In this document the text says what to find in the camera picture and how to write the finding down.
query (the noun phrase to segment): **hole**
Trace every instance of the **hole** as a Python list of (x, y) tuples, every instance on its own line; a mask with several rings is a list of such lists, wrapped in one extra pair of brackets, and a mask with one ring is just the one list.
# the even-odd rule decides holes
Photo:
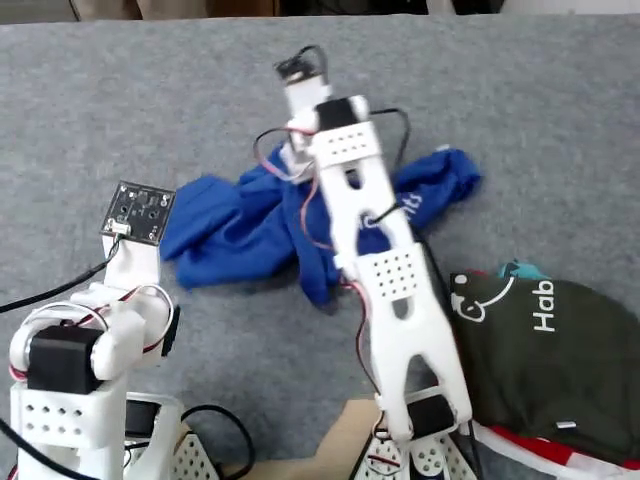
[(392, 303), (393, 313), (395, 313), (398, 320), (405, 320), (409, 316), (409, 300), (406, 298), (399, 298)]

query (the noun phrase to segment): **gray carpet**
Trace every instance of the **gray carpet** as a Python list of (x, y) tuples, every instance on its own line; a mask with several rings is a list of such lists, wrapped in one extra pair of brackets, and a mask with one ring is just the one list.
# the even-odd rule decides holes
[[(236, 178), (256, 133), (287, 109), (273, 62), (304, 44), (330, 55), (336, 91), (401, 106), (408, 157), (470, 152), (481, 190), (432, 227), (444, 269), (495, 270), (514, 256), (640, 312), (640, 17), (300, 18), (0, 27), (0, 303), (74, 276), (121, 179), (178, 187)], [(381, 125), (392, 153), (400, 137)], [(132, 389), (218, 402), (261, 458), (307, 456), (348, 398), (369, 395), (354, 351), (357, 303), (315, 310), (295, 271), (274, 282), (181, 291), (169, 361)], [(0, 352), (26, 311), (0, 325)], [(2, 375), (0, 414), (10, 380)], [(242, 442), (198, 430), (222, 460)], [(14, 457), (0, 453), (5, 469)], [(485, 454), (488, 478), (536, 479)]]

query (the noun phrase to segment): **dark green bag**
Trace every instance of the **dark green bag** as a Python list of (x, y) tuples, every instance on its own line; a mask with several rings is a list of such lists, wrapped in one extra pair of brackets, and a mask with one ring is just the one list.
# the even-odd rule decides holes
[(561, 280), (451, 276), (474, 418), (612, 463), (640, 459), (640, 323)]

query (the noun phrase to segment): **wire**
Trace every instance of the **wire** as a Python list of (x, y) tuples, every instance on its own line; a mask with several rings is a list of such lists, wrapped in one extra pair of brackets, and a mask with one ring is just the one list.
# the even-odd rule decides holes
[(93, 317), (94, 319), (96, 319), (98, 321), (98, 323), (100, 323), (100, 325), (102, 326), (102, 329), (105, 332), (107, 330), (109, 330), (109, 324), (104, 319), (104, 317), (102, 315), (100, 315), (100, 313), (98, 313), (98, 311), (92, 310), (91, 308), (89, 308), (89, 307), (87, 307), (85, 305), (80, 305), (79, 303), (73, 303), (73, 302), (53, 302), (53, 303), (48, 303), (44, 307), (40, 307), (40, 308), (34, 310), (33, 312), (31, 312), (27, 316), (27, 318), (25, 318), (24, 321), (22, 322), (22, 326), (24, 327), (24, 326), (29, 325), (30, 323), (38, 320), (39, 318), (42, 318), (41, 314), (46, 312), (47, 310), (51, 310), (52, 308), (61, 308), (61, 307), (80, 310), (80, 311), (86, 313), (87, 316), (90, 316), (90, 317)]
[(409, 137), (411, 136), (411, 120), (409, 119), (409, 114), (401, 108), (384, 108), (382, 110), (374, 110), (371, 112), (371, 115), (386, 115), (389, 113), (397, 114), (404, 124), (404, 134), (402, 135), (400, 147), (398, 148), (398, 153), (396, 154), (396, 159), (393, 165), (393, 168), (395, 170), (402, 164), (402, 161), (404, 160), (404, 154), (407, 150), (407, 145), (409, 144)]
[(280, 170), (278, 167), (276, 167), (273, 163), (271, 163), (269, 159), (267, 159), (267, 157), (262, 155), (262, 153), (260, 153), (260, 140), (262, 140), (264, 137), (266, 137), (270, 133), (274, 133), (274, 132), (299, 133), (305, 136), (313, 136), (315, 135), (315, 132), (312, 132), (309, 130), (303, 130), (300, 128), (293, 128), (293, 127), (276, 127), (276, 128), (270, 128), (269, 130), (265, 130), (260, 135), (258, 135), (256, 139), (253, 141), (253, 155), (258, 161), (258, 163), (260, 163), (260, 165), (262, 165), (269, 173), (278, 177), (280, 180), (284, 182), (291, 182), (293, 180), (296, 180), (297, 178), (300, 178), (309, 169), (311, 163), (309, 163), (309, 165), (307, 165), (302, 171), (298, 172), (297, 174), (288, 175), (282, 170)]
[(18, 308), (26, 307), (28, 305), (33, 305), (34, 303), (42, 302), (44, 300), (48, 300), (56, 295), (60, 295), (61, 293), (66, 292), (67, 290), (71, 290), (73, 287), (80, 285), (81, 283), (86, 282), (90, 278), (92, 278), (96, 273), (104, 270), (109, 262), (113, 260), (113, 257), (118, 253), (118, 249), (120, 246), (120, 240), (122, 237), (120, 235), (116, 235), (115, 241), (111, 250), (109, 250), (109, 255), (106, 260), (93, 268), (90, 268), (83, 274), (77, 276), (70, 282), (67, 282), (59, 287), (53, 288), (46, 292), (39, 293), (37, 295), (33, 295), (32, 297), (23, 298), (22, 300), (16, 300), (15, 302), (7, 303), (6, 305), (0, 306), (0, 314), (7, 313), (12, 310), (17, 310)]
[[(438, 260), (436, 259), (436, 256), (433, 253), (433, 249), (431, 248), (431, 245), (429, 245), (429, 241), (427, 240), (427, 238), (422, 236), (420, 231), (418, 231), (415, 227), (411, 226), (411, 230), (416, 240), (420, 242), (424, 247), (424, 250), (427, 254), (427, 258), (429, 259), (429, 263), (431, 264), (431, 266), (433, 267), (433, 270), (435, 271), (436, 279), (438, 281), (437, 283), (440, 288), (440, 293), (442, 294), (442, 297), (443, 297), (443, 303), (444, 303), (443, 308), (445, 310), (445, 314), (447, 318), (449, 318), (449, 321), (451, 321), (451, 318), (453, 316), (453, 309), (451, 308), (451, 302), (449, 300), (451, 298), (451, 292), (449, 291), (448, 284), (444, 279), (444, 275), (442, 274), (442, 270), (440, 269)], [(480, 452), (478, 450), (478, 440), (476, 439), (476, 435), (473, 430), (472, 421), (469, 422), (469, 437), (470, 437), (469, 440), (471, 443), (471, 451), (473, 452), (473, 460), (474, 460), (474, 463), (476, 464), (475, 465), (476, 476), (478, 477), (478, 480), (484, 480), (482, 461), (480, 459)]]
[(47, 468), (50, 468), (54, 472), (59, 475), (62, 475), (67, 478), (71, 478), (74, 480), (99, 480), (94, 477), (89, 477), (87, 475), (83, 475), (78, 472), (74, 472), (73, 470), (68, 469), (64, 465), (60, 465), (58, 462), (53, 461), (42, 452), (40, 452), (37, 448), (27, 442), (24, 438), (22, 438), (14, 429), (12, 429), (7, 422), (5, 422), (2, 418), (0, 418), (0, 431), (11, 440), (18, 448), (23, 450), (29, 456), (33, 457), (34, 460), (40, 462)]
[(79, 22), (80, 13), (78, 12), (78, 7), (76, 6), (76, 2), (74, 0), (69, 0), (69, 6), (71, 7), (71, 11), (73, 12), (73, 18), (76, 19), (76, 22)]
[(187, 410), (182, 414), (182, 417), (180, 417), (180, 420), (184, 422), (191, 415), (198, 412), (220, 413), (221, 415), (224, 415), (229, 420), (231, 420), (236, 425), (236, 427), (238, 427), (238, 430), (240, 430), (240, 433), (242, 434), (242, 436), (245, 439), (245, 442), (247, 443), (247, 451), (248, 451), (249, 458), (247, 459), (247, 464), (244, 467), (242, 467), (237, 472), (232, 473), (231, 475), (225, 475), (222, 480), (238, 480), (246, 476), (256, 463), (256, 449), (253, 444), (253, 439), (251, 438), (251, 435), (249, 434), (249, 431), (247, 430), (247, 428), (244, 426), (244, 424), (240, 421), (238, 417), (236, 417), (233, 413), (231, 413), (226, 408), (221, 407), (219, 405), (199, 405), (197, 407), (190, 408), (189, 410)]
[(15, 480), (18, 475), (18, 465), (14, 465), (7, 476), (7, 480)]
[(311, 200), (313, 200), (313, 197), (315, 197), (316, 193), (318, 193), (318, 185), (319, 185), (318, 175), (314, 174), (313, 179), (311, 180), (311, 190), (309, 190), (309, 194), (307, 195), (307, 198), (305, 199), (305, 201), (302, 203), (302, 206), (300, 207), (300, 225), (302, 226), (302, 231), (304, 232), (305, 236), (309, 239), (309, 241), (313, 245), (315, 245), (318, 248), (322, 248), (324, 250), (333, 251), (332, 245), (314, 240), (311, 234), (309, 233), (309, 230), (307, 229), (307, 210), (309, 209), (309, 204), (311, 203)]

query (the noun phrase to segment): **cardboard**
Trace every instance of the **cardboard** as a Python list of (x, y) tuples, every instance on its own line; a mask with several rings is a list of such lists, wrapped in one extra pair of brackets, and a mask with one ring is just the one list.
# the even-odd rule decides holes
[(373, 400), (349, 400), (316, 455), (301, 460), (257, 463), (246, 480), (347, 480), (364, 448), (379, 410)]

